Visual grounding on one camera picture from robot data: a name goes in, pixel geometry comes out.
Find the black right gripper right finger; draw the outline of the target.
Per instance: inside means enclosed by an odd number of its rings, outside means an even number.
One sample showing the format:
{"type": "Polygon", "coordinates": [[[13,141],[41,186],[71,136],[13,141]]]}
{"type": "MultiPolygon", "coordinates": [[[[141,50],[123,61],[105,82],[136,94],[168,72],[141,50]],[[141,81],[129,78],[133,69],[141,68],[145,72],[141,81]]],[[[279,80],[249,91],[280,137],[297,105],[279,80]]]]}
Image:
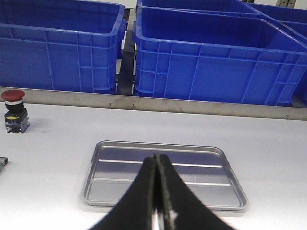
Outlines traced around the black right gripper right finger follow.
{"type": "Polygon", "coordinates": [[[162,230],[232,230],[208,209],[178,175],[169,157],[156,154],[157,176],[161,187],[158,208],[162,230]]]}

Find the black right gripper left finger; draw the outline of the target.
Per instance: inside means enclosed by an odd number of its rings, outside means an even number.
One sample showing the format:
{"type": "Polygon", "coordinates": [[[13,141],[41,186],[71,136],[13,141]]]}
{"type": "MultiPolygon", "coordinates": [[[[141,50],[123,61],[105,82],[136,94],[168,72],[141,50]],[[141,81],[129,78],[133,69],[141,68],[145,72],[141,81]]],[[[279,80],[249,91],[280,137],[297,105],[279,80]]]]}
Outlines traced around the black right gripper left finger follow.
{"type": "Polygon", "coordinates": [[[153,226],[155,172],[155,158],[145,158],[137,176],[123,197],[91,229],[151,230],[153,226]]]}

